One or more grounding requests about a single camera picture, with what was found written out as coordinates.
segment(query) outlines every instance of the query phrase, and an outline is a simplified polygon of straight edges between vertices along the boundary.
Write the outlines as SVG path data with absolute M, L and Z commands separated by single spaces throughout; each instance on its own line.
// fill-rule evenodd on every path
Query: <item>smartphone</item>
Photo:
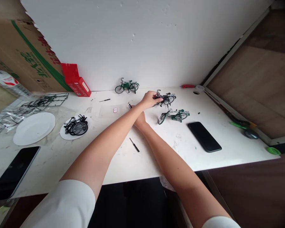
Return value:
M 222 149 L 201 122 L 189 123 L 188 127 L 206 152 L 211 153 Z
M 40 147 L 23 148 L 0 177 L 0 200 L 13 196 Z

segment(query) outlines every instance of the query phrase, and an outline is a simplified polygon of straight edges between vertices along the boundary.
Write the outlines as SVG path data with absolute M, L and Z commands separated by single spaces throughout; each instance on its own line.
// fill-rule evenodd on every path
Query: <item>forearm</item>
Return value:
M 139 130 L 147 139 L 163 175 L 179 195 L 193 227 L 202 227 L 214 216 L 230 218 L 187 163 L 147 123 Z
M 149 126 L 145 124 L 139 130 L 147 139 L 163 175 L 171 185 L 186 189 L 191 187 L 192 179 L 198 179 L 187 163 Z
M 74 179 L 86 183 L 97 199 L 112 157 L 142 111 L 138 104 L 108 126 L 78 156 L 61 180 Z

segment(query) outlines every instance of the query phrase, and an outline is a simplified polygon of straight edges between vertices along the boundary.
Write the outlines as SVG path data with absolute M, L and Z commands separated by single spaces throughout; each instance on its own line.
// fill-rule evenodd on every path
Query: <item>small screwdriver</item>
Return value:
M 135 147 L 135 149 L 137 150 L 137 152 L 139 152 L 139 149 L 136 147 L 136 145 L 133 143 L 133 146 Z
M 106 100 L 110 100 L 110 99 L 106 99 Z M 106 100 L 103 100 L 103 101 L 106 101 Z M 102 101 L 100 101 L 100 102 L 102 102 Z

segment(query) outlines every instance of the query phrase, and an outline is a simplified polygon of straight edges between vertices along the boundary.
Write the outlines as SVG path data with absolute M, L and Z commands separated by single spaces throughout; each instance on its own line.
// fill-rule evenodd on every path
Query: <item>white plate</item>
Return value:
M 92 119 L 90 117 L 87 117 L 86 121 L 88 122 L 88 130 L 86 131 L 86 133 L 89 131 L 89 129 L 91 128 L 92 126 Z M 80 136 L 73 136 L 73 135 L 70 135 L 70 134 L 66 134 L 66 129 L 65 129 L 65 126 L 66 124 L 63 124 L 60 128 L 60 136 L 61 138 L 65 139 L 65 140 L 73 140 L 73 139 L 78 139 L 80 138 L 81 136 L 84 136 L 86 133 L 84 133 L 83 135 L 80 135 Z
M 38 142 L 55 127 L 55 116 L 49 112 L 34 114 L 22 121 L 16 129 L 13 142 L 26 146 Z

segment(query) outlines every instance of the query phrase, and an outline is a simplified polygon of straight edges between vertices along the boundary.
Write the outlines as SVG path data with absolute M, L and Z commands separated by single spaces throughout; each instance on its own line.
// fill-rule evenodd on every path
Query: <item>bicycle wheel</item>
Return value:
M 182 118 L 182 119 L 186 119 L 187 117 L 188 117 L 188 114 L 186 114 L 186 113 L 182 113 L 182 114 L 181 114 L 181 118 Z
M 136 84 L 136 83 L 131 84 L 130 85 L 130 90 L 133 91 L 133 92 L 137 91 L 138 90 L 138 84 Z
M 174 101 L 174 97 L 168 97 L 167 100 L 164 100 L 165 105 L 170 105 Z
M 124 91 L 124 89 L 123 89 L 123 87 L 121 86 L 121 85 L 119 85 L 119 86 L 117 86 L 116 88 L 115 88 L 115 92 L 116 93 L 122 93 Z
M 162 124 L 162 123 L 164 122 L 165 118 L 166 118 L 166 114 L 163 113 L 163 114 L 161 115 L 161 117 L 158 119 L 158 124 L 159 124 L 159 125 Z
M 79 122 L 75 124 L 73 127 L 73 133 L 78 136 L 83 135 L 84 133 L 87 132 L 87 130 L 88 130 L 88 125 L 83 122 Z

